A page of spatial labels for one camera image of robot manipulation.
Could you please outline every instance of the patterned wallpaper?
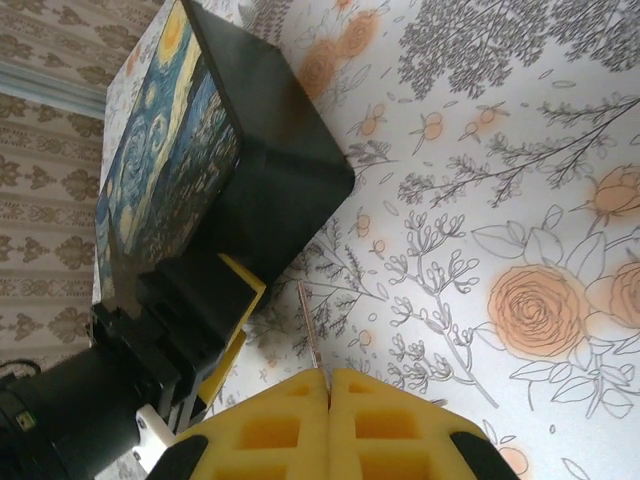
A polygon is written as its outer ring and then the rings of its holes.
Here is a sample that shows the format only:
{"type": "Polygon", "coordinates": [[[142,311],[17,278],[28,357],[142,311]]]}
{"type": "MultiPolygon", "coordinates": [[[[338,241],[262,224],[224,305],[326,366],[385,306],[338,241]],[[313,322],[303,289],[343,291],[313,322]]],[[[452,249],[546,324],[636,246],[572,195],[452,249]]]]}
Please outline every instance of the patterned wallpaper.
{"type": "Polygon", "coordinates": [[[162,0],[1,0],[0,59],[106,92],[162,0]]]}
{"type": "Polygon", "coordinates": [[[281,48],[357,174],[214,411],[310,367],[302,279],[330,368],[447,399],[523,480],[639,478],[638,1],[204,3],[281,48]]]}
{"type": "Polygon", "coordinates": [[[102,132],[102,121],[0,95],[4,354],[88,342],[102,132]]]}

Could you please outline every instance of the starry night painting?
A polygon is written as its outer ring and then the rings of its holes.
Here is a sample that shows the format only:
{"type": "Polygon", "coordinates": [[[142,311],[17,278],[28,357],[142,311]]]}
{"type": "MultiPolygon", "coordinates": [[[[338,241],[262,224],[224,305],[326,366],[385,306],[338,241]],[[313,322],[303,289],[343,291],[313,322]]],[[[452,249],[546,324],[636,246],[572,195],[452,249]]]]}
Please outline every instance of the starry night painting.
{"type": "Polygon", "coordinates": [[[134,305],[136,275],[182,252],[233,170],[238,149],[229,115],[176,2],[98,198],[103,301],[115,298],[125,309],[134,305]]]}

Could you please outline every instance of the thin stick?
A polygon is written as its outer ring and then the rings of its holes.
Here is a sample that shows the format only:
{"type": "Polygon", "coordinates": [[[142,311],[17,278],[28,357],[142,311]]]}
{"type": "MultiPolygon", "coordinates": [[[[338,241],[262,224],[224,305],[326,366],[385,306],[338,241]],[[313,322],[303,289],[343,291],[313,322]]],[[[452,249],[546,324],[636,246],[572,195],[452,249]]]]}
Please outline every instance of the thin stick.
{"type": "Polygon", "coordinates": [[[311,311],[309,310],[307,295],[305,293],[304,284],[302,280],[298,280],[298,296],[300,297],[300,304],[302,305],[302,313],[304,315],[304,320],[307,324],[307,330],[309,331],[309,344],[311,345],[311,360],[313,362],[313,367],[319,368],[322,371],[322,376],[324,377],[325,384],[327,385],[327,391],[329,391],[331,390],[331,386],[329,385],[329,376],[327,375],[327,370],[324,368],[324,363],[322,362],[322,355],[320,354],[320,350],[318,348],[318,339],[316,337],[316,329],[313,325],[313,320],[311,319],[311,311]]]}

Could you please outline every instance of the cable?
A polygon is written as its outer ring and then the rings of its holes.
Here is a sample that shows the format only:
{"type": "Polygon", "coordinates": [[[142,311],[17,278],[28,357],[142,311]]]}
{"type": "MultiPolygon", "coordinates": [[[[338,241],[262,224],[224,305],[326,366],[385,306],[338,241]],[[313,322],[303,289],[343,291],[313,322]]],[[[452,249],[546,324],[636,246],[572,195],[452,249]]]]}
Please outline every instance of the cable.
{"type": "Polygon", "coordinates": [[[33,369],[34,375],[42,373],[42,368],[40,367],[40,365],[38,365],[33,360],[28,360],[26,358],[16,358],[15,360],[4,362],[3,364],[0,364],[0,370],[10,365],[22,365],[23,367],[29,367],[33,369]]]}

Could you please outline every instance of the orange rose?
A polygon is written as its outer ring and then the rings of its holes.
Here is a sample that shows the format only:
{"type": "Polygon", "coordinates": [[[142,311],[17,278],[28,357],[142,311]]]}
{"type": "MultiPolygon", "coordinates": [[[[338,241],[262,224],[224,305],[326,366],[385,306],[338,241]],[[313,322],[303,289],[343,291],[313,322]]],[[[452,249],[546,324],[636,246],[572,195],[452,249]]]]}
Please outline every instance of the orange rose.
{"type": "Polygon", "coordinates": [[[587,298],[621,325],[640,328],[640,262],[628,263],[615,276],[593,282],[587,289],[587,298]]]}
{"type": "Polygon", "coordinates": [[[361,53],[376,33],[378,16],[372,10],[359,13],[338,40],[343,57],[355,57],[361,53]]]}
{"type": "Polygon", "coordinates": [[[489,317],[500,339],[516,353],[553,357],[583,337],[589,314],[584,286],[559,268],[514,267],[491,290],[489,317]]]}
{"type": "Polygon", "coordinates": [[[624,215],[640,207],[640,166],[618,167],[598,184],[593,206],[598,215],[624,215]]]}
{"type": "Polygon", "coordinates": [[[320,40],[307,52],[298,80],[311,100],[322,95],[331,83],[337,59],[336,44],[329,39],[320,40]]]}

